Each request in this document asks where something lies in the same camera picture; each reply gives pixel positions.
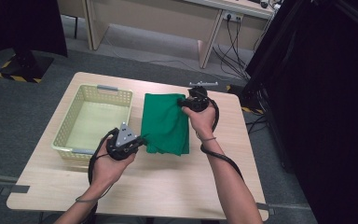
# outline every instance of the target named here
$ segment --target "folded cloth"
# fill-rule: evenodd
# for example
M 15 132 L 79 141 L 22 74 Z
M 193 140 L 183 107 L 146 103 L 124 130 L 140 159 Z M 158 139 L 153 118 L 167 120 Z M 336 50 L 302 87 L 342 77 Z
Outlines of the folded cloth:
M 188 154 L 188 117 L 177 104 L 183 94 L 145 95 L 141 136 L 148 153 Z

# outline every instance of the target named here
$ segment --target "person's right hand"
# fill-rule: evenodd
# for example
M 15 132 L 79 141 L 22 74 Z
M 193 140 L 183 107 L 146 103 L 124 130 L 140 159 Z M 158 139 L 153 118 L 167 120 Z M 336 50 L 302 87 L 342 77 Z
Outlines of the person's right hand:
M 211 103 L 201 112 L 192 111 L 186 106 L 182 106 L 183 112 L 188 115 L 191 121 L 191 126 L 199 134 L 200 139 L 208 139 L 213 137 L 213 122 L 214 122 L 214 108 Z

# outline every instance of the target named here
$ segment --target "power strip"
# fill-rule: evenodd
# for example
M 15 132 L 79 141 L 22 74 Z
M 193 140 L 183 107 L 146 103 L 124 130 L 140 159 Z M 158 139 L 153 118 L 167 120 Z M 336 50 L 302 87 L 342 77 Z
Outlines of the power strip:
M 232 11 L 225 11 L 225 15 L 223 17 L 223 20 L 228 21 L 228 15 L 231 16 L 230 21 L 234 21 L 234 22 L 238 22 L 238 21 L 242 21 L 243 19 L 243 14 L 238 13 L 238 12 L 232 12 Z

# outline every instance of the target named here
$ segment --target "yellow basket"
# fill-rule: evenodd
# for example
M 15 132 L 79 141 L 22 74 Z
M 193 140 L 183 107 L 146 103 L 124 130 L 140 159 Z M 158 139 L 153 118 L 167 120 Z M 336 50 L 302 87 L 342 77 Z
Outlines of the yellow basket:
M 63 158 L 89 159 L 101 138 L 128 123 L 132 91 L 81 85 L 51 144 Z

